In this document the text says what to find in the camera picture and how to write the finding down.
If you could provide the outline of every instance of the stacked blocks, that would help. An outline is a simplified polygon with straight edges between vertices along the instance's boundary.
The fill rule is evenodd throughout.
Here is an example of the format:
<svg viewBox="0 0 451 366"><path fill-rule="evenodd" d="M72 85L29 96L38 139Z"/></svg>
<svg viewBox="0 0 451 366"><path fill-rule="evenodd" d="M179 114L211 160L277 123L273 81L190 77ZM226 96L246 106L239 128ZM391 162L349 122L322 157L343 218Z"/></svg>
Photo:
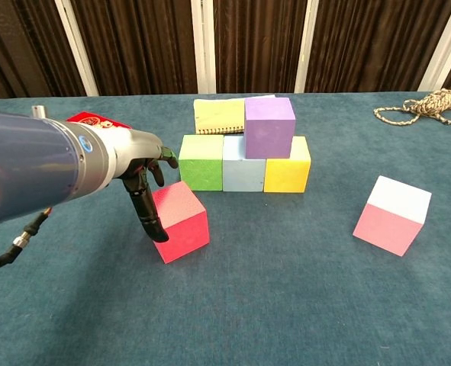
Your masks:
<svg viewBox="0 0 451 366"><path fill-rule="evenodd" d="M243 136L225 136L224 191L263 191L266 160L246 159L245 153Z"/></svg>
<svg viewBox="0 0 451 366"><path fill-rule="evenodd" d="M296 125L289 98L247 98L245 115L246 158L287 159Z"/></svg>
<svg viewBox="0 0 451 366"><path fill-rule="evenodd" d="M403 256L425 224L431 196L380 175L353 235Z"/></svg>
<svg viewBox="0 0 451 366"><path fill-rule="evenodd" d="M188 185L180 181L153 193L157 213L169 235L154 242L164 263L170 263L210 242L207 211Z"/></svg>
<svg viewBox="0 0 451 366"><path fill-rule="evenodd" d="M307 187L311 157L304 136L294 136L288 159L267 159L265 192L301 193Z"/></svg>
<svg viewBox="0 0 451 366"><path fill-rule="evenodd" d="M185 135L179 153L181 179L193 191L222 190L223 135Z"/></svg>
<svg viewBox="0 0 451 366"><path fill-rule="evenodd" d="M245 98L242 135L185 135L181 179L193 191L302 193L311 157L289 98Z"/></svg>

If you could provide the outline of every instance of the green cube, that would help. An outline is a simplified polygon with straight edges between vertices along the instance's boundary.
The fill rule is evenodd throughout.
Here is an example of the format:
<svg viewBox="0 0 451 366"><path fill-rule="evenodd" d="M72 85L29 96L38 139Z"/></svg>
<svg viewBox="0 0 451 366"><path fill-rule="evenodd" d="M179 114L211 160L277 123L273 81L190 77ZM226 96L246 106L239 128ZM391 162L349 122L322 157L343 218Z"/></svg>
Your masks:
<svg viewBox="0 0 451 366"><path fill-rule="evenodd" d="M179 152L179 173L193 191L222 190L224 135L185 135Z"/></svg>

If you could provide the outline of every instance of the light blue cube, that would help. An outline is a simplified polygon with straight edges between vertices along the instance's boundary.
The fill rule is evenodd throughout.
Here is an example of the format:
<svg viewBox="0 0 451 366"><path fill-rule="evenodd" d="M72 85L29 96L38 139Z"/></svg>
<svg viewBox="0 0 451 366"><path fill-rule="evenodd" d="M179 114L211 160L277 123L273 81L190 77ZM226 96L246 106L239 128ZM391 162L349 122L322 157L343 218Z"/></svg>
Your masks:
<svg viewBox="0 0 451 366"><path fill-rule="evenodd" d="M224 137L223 191L261 192L266 174L265 159L246 159L243 136Z"/></svg>

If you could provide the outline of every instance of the coiled rope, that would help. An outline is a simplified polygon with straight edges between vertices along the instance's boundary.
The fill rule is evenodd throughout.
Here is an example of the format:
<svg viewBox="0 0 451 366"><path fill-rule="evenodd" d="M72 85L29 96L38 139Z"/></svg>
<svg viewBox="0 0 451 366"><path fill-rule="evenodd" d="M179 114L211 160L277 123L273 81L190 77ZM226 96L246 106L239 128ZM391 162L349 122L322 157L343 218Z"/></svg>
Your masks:
<svg viewBox="0 0 451 366"><path fill-rule="evenodd" d="M441 114L451 109L451 89L440 89L429 94L424 99L416 101L408 99L403 103L403 107L376 108L375 116L387 124L395 126L407 126L415 123L420 116L430 117L439 120L443 124L451 125L451 120L444 118ZM411 120L396 122L381 115L383 111L401 111L415 114Z"/></svg>

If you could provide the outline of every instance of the black cable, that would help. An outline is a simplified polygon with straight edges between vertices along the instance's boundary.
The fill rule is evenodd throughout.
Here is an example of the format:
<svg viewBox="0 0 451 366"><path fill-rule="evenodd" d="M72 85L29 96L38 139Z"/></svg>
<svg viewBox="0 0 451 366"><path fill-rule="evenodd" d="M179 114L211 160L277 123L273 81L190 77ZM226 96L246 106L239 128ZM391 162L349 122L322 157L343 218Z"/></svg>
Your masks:
<svg viewBox="0 0 451 366"><path fill-rule="evenodd" d="M14 240L13 244L6 251L6 253L0 255L0 267L9 265L15 261L30 241L30 238L37 235L40 226L49 217L51 211L52 209L48 208L44 212L39 213L34 221L24 227L24 232Z"/></svg>

